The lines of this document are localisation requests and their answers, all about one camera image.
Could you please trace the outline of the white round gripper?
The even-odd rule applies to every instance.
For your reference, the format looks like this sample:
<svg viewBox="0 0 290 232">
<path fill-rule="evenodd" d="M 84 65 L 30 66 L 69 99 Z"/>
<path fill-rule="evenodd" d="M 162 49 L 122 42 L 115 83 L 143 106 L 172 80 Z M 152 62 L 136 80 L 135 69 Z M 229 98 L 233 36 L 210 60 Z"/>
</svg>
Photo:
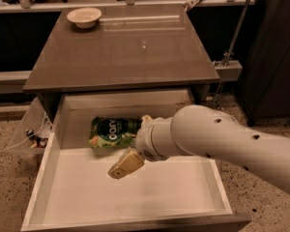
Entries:
<svg viewBox="0 0 290 232">
<path fill-rule="evenodd" d="M 129 147 L 122 156 L 112 165 L 107 174 L 113 179 L 122 179 L 135 172 L 147 161 L 167 160 L 157 152 L 152 142 L 154 126 L 161 121 L 161 118 L 153 119 L 150 115 L 142 117 L 141 128 L 135 138 L 135 149 Z"/>
</svg>

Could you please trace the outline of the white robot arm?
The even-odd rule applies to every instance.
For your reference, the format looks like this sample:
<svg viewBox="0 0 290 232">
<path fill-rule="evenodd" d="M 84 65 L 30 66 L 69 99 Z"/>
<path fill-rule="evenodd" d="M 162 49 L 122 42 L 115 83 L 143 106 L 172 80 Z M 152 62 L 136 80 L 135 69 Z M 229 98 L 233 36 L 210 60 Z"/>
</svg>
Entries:
<svg viewBox="0 0 290 232">
<path fill-rule="evenodd" d="M 290 138 L 240 125 L 224 112 L 188 105 L 169 118 L 142 117 L 135 144 L 108 170 L 121 179 L 144 162 L 198 156 L 233 163 L 290 194 Z"/>
</svg>

